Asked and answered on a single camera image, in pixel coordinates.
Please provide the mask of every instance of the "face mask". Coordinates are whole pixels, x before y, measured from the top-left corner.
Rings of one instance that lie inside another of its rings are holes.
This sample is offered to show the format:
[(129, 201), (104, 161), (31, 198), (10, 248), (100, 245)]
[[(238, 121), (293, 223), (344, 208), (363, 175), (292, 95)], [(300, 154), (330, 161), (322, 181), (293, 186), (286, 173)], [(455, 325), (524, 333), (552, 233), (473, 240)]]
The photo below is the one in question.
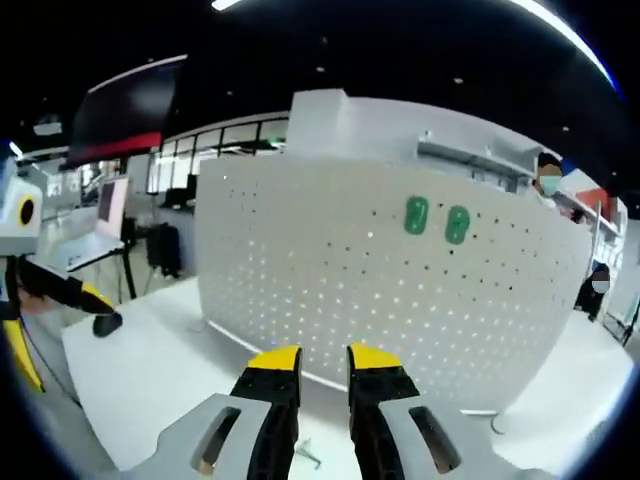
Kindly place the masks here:
[(556, 176), (544, 176), (540, 177), (540, 188), (547, 197), (550, 197), (558, 190), (558, 184), (562, 180), (562, 177)]
[(595, 280), (591, 282), (596, 293), (607, 293), (609, 290), (609, 282), (606, 280)]

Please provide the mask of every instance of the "laptop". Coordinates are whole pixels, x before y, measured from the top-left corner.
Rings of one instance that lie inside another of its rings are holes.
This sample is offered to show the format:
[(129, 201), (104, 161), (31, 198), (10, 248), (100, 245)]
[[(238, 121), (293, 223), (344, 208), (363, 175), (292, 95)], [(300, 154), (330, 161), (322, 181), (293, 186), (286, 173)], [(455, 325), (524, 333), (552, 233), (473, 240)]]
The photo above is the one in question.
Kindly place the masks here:
[(98, 218), (93, 231), (64, 242), (57, 249), (56, 260), (67, 272), (78, 270), (124, 248), (120, 236), (128, 188), (129, 178), (125, 176), (111, 178), (102, 184)]

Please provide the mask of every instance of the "perforated panel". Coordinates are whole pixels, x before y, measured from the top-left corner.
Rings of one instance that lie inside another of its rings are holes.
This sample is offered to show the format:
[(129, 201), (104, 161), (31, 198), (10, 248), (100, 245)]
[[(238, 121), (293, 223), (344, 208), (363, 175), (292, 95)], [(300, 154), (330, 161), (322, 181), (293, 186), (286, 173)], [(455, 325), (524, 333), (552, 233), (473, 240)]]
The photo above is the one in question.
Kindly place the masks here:
[[(427, 169), (282, 155), (201, 176), (205, 316), (261, 350), (302, 345), (305, 370), (342, 385), (345, 346), (365, 342), (423, 392), (502, 410), (554, 345), (589, 258), (588, 232), (556, 213)], [(413, 196), (429, 203), (420, 235), (404, 228)], [(469, 213), (459, 245), (454, 206)]]

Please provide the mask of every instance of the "monitor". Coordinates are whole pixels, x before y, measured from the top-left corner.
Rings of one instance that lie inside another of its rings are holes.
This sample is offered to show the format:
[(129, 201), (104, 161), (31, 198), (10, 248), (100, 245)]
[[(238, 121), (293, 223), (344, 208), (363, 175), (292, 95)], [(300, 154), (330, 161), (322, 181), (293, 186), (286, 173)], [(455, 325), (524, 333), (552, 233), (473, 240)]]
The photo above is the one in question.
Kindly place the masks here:
[(143, 65), (89, 90), (73, 121), (65, 167), (159, 147), (185, 59)]
[(120, 238), (128, 187), (128, 177), (112, 178), (102, 184), (96, 223), (98, 233)]

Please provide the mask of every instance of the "ceiling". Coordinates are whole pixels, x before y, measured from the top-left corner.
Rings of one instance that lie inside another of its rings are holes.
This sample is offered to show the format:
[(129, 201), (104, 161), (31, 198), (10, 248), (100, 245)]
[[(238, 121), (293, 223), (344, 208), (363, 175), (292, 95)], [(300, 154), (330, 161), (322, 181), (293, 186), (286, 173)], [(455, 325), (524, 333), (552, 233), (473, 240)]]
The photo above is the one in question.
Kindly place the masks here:
[[(0, 32), (13, 46), (0, 131), (25, 151), (65, 145), (88, 88), (189, 53), (168, 135), (286, 110), (296, 90), (340, 87), (487, 118), (570, 158), (614, 194), (640, 192), (640, 79), (623, 53), (633, 50), (633, 25), (626, 2), (593, 3), (544, 2), (593, 48), (618, 93), (509, 0), (244, 0), (221, 13), (206, 0), (14, 2), (3, 5), (10, 21)], [(43, 114), (60, 115), (63, 134), (36, 137)]]

